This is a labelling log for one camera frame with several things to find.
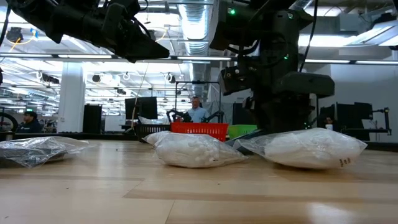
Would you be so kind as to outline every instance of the red basket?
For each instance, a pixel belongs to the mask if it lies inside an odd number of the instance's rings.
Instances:
[[[225,141],[228,124],[208,123],[172,123],[172,132],[184,134],[208,134],[220,141]]]

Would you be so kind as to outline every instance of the green bin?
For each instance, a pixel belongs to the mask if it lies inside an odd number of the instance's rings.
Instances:
[[[237,124],[228,126],[228,135],[230,139],[249,134],[257,129],[257,125]]]

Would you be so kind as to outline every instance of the table surface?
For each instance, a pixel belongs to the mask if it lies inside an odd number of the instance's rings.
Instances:
[[[98,147],[38,169],[0,169],[0,223],[398,223],[398,154],[364,151],[314,171],[252,156],[230,166],[163,165],[148,144]]]

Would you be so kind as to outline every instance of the green light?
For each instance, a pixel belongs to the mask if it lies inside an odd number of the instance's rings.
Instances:
[[[235,11],[235,9],[228,8],[228,13],[230,13],[231,15],[235,15],[236,11]]]

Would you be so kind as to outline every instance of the man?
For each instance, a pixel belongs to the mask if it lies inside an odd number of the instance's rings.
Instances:
[[[191,116],[191,119],[194,123],[201,123],[201,120],[203,118],[209,117],[209,113],[207,112],[207,110],[199,107],[199,105],[200,105],[199,97],[194,96],[192,98],[192,109],[188,110],[188,114],[189,116]]]
[[[24,113],[24,122],[19,125],[17,133],[41,133],[42,126],[37,120],[37,113],[26,111]]]

